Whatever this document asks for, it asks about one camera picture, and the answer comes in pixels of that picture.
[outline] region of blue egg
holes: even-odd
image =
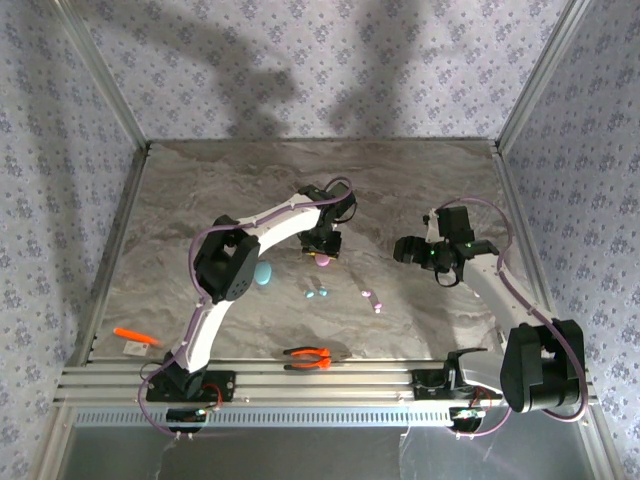
[[[271,280],[271,264],[269,262],[260,262],[256,265],[256,271],[253,273],[253,279],[258,285],[266,285]]]

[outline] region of pink toy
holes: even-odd
[[[327,265],[329,265],[329,262],[331,261],[329,257],[322,254],[316,255],[315,259],[316,259],[316,265],[318,265],[319,267],[326,267]]]

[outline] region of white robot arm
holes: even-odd
[[[237,220],[223,215],[203,232],[192,279],[201,301],[209,300],[198,305],[182,340],[165,356],[164,368],[151,382],[154,386],[162,383],[187,399],[198,394],[224,315],[249,289],[258,257],[273,245],[297,234],[303,253],[338,257],[341,235],[334,222],[356,203],[350,183],[339,180],[349,183],[337,178],[324,190],[308,185],[259,215]]]
[[[306,195],[295,194],[287,202],[284,202],[277,207],[254,217],[239,218],[237,222],[240,224],[255,224],[256,220],[268,217],[283,206],[311,201],[312,200]],[[318,224],[318,220],[320,219],[320,213],[321,210],[318,207],[306,207],[290,210],[263,223],[259,227],[246,228],[242,231],[247,236],[256,237],[259,245],[257,256],[259,257],[276,243],[282,242],[283,240],[298,233],[315,228]],[[243,278],[239,285],[235,287],[238,289],[236,292],[240,289],[244,289],[244,287],[248,287],[250,282],[251,278]],[[185,326],[185,332],[183,336],[181,336],[184,340],[179,341],[172,349],[173,354],[176,355],[176,363],[180,367],[188,372],[195,372],[209,363],[211,346],[213,345],[213,341],[215,340],[218,329],[220,328],[222,318],[227,313],[227,310],[229,310],[231,305],[233,305],[234,301],[235,299],[222,299],[217,303],[213,303],[211,308],[204,311],[200,318],[196,320],[197,325],[192,329],[193,333],[189,338],[186,338],[189,325]]]
[[[423,220],[426,239],[401,238],[396,242],[394,259],[435,272],[438,283],[439,275],[453,272],[455,282],[443,286],[464,282],[485,302],[508,336],[504,355],[483,349],[450,353],[445,375],[448,388],[489,388],[503,395],[516,412],[572,405],[580,400],[584,404],[584,343],[577,323],[553,319],[551,312],[536,304],[500,264],[498,250],[491,242],[476,240],[466,207],[432,210]],[[540,318],[553,322],[543,323]],[[575,354],[573,360],[567,350]]]

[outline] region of marble tabletop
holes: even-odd
[[[261,260],[273,267],[271,281],[254,282],[231,307],[212,357],[277,358],[316,345],[355,358],[442,359],[459,348],[496,348],[495,319],[468,287],[439,287],[432,273],[392,258],[395,241],[424,236],[422,216],[451,198],[504,205],[487,142],[192,141],[151,147],[92,358],[123,356],[125,340],[112,333],[118,326],[160,339],[166,348],[148,356],[161,357],[197,300],[187,272],[191,238],[222,214],[254,215],[338,175],[352,180],[358,199],[355,217],[340,226],[339,260],[316,266],[295,237],[268,250]],[[502,248],[498,215],[469,210],[476,238]],[[517,246],[508,264],[526,282]],[[305,297],[320,286],[326,297]]]

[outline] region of floral wallpaper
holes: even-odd
[[[640,478],[640,4],[594,0],[507,155],[560,313]]]
[[[78,0],[151,139],[496,138],[566,0]]]
[[[25,478],[134,147],[48,2],[0,2],[0,478]]]

